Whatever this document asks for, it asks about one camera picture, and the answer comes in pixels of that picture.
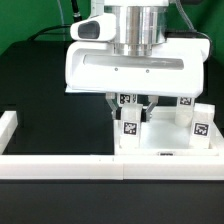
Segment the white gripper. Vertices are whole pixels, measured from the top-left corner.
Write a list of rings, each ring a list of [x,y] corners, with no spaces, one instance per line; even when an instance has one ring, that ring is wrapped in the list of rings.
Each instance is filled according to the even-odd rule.
[[[152,47],[150,56],[114,52],[116,17],[105,13],[71,25],[74,42],[66,55],[65,81],[72,89],[106,93],[112,119],[120,119],[116,93],[149,96],[141,121],[149,122],[158,96],[198,97],[210,51],[205,38],[169,38]]]

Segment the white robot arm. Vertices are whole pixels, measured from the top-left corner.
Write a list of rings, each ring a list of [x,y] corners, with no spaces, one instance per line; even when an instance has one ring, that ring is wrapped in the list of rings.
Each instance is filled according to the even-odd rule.
[[[140,123],[160,96],[196,98],[203,91],[203,62],[210,41],[195,32],[168,38],[166,14],[180,0],[92,0],[91,16],[70,28],[66,90],[104,93],[121,121]]]

